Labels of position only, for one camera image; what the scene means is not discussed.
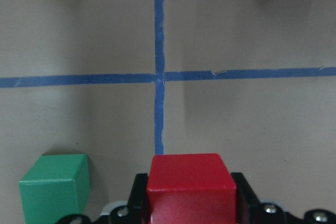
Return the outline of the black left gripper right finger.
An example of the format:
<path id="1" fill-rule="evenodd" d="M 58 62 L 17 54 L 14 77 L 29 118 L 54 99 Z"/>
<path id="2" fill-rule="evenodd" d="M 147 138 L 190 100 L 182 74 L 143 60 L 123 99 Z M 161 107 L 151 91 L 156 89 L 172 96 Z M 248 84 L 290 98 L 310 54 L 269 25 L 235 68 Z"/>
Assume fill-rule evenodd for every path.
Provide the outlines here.
<path id="1" fill-rule="evenodd" d="M 260 200 L 243 173 L 232 172 L 231 177 L 237 187 L 237 223 L 256 223 L 255 216 Z"/>

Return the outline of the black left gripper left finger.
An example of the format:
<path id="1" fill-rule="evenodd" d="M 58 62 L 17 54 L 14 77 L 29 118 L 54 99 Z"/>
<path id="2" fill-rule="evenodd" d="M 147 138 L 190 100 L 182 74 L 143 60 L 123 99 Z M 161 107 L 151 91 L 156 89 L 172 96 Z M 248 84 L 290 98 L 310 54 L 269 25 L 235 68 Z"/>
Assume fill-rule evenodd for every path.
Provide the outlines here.
<path id="1" fill-rule="evenodd" d="M 149 200 L 146 192 L 148 174 L 136 174 L 127 207 L 131 223 L 149 223 Z"/>

